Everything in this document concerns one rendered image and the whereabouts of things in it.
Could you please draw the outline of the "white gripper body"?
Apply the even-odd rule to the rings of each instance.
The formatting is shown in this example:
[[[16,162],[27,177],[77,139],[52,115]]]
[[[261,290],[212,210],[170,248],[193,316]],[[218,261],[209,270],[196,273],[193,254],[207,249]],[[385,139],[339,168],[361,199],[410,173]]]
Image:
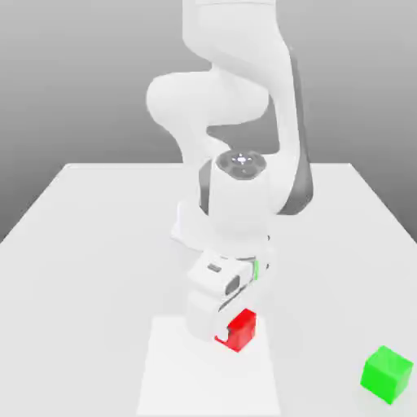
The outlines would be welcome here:
[[[220,302],[219,298],[201,290],[190,289],[186,297],[188,331],[203,341],[213,340],[217,318],[229,318],[231,322],[243,309],[249,308],[254,303],[255,292],[255,285],[251,284],[244,290],[239,290],[229,300]]]

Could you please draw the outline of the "small red cube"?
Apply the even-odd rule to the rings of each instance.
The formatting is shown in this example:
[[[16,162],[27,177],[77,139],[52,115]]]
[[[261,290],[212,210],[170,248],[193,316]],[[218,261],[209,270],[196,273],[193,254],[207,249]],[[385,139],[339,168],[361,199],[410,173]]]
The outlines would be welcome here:
[[[243,309],[226,327],[226,338],[214,337],[214,340],[228,349],[239,353],[255,336],[257,314]]]

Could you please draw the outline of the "small green cube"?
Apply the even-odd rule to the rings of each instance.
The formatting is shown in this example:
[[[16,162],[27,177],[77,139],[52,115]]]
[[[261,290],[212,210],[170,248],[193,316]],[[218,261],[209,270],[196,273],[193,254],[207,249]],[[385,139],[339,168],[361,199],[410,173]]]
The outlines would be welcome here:
[[[408,385],[414,363],[381,345],[366,361],[360,385],[389,405]]]

